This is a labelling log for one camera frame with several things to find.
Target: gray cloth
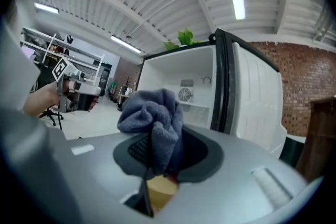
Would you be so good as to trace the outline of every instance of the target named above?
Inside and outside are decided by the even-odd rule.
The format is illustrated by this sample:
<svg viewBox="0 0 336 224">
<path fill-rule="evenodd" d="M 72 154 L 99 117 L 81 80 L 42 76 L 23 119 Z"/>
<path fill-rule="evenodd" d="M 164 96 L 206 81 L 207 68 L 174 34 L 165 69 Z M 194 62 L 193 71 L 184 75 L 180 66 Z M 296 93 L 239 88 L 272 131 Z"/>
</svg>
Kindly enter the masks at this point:
<svg viewBox="0 0 336 224">
<path fill-rule="evenodd" d="M 137 91 L 123 105 L 121 132 L 151 132 L 154 172 L 177 173 L 183 165 L 182 109 L 167 89 Z"/>
</svg>

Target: fan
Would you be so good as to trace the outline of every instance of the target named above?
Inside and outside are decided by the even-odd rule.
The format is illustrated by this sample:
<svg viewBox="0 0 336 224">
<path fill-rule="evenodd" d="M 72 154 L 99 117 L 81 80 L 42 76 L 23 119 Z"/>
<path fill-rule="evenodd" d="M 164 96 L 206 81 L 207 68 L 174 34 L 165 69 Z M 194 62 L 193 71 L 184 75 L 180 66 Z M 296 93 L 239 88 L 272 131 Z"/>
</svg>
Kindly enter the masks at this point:
<svg viewBox="0 0 336 224">
<path fill-rule="evenodd" d="M 186 102 L 188 101 L 192 94 L 191 91 L 188 88 L 182 88 L 180 89 L 179 93 L 178 93 L 178 98 L 182 101 L 182 102 Z"/>
</svg>

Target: ceiling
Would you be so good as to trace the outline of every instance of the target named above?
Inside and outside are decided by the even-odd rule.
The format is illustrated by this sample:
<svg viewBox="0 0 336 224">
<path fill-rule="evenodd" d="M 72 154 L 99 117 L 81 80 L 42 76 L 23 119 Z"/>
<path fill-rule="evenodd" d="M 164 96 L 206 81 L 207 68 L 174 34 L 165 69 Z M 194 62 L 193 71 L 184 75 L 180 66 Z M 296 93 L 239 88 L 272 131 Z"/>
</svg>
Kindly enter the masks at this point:
<svg viewBox="0 0 336 224">
<path fill-rule="evenodd" d="M 59 15 L 39 12 L 37 19 L 133 62 L 141 58 L 115 43 L 116 35 L 143 55 L 178 43 L 184 28 L 195 40 L 207 40 L 216 28 L 247 41 L 299 43 L 335 50 L 336 24 L 326 0 L 244 0 L 246 19 L 236 20 L 232 0 L 37 0 L 59 8 Z"/>
</svg>

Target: brick wall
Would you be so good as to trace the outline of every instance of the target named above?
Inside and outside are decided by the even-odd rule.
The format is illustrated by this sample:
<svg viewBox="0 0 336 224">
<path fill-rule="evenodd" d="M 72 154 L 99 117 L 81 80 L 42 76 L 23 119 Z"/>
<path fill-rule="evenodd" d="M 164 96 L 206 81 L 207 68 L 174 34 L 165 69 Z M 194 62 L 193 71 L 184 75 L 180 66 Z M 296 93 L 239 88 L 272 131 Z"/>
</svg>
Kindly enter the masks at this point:
<svg viewBox="0 0 336 224">
<path fill-rule="evenodd" d="M 127 77 L 129 77 L 128 86 L 133 88 L 134 83 L 138 82 L 140 69 L 141 65 L 137 66 L 127 60 L 120 58 L 113 77 L 117 84 L 117 89 L 113 95 L 114 98 L 117 98 L 121 86 L 124 86 L 127 81 Z"/>
<path fill-rule="evenodd" d="M 252 44 L 280 69 L 282 124 L 289 134 L 306 136 L 310 101 L 336 94 L 336 54 L 296 44 Z"/>
</svg>

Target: person's arm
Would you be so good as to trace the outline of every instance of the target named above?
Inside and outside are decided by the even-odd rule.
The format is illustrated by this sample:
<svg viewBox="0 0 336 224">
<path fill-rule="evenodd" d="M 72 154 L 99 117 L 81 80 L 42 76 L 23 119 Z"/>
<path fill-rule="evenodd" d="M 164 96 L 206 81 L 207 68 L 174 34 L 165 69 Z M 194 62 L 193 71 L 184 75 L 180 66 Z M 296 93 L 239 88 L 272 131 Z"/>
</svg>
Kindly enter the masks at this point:
<svg viewBox="0 0 336 224">
<path fill-rule="evenodd" d="M 56 91 L 56 82 L 45 85 L 36 92 L 30 93 L 23 107 L 27 115 L 38 116 L 48 107 L 58 104 L 59 95 Z"/>
</svg>

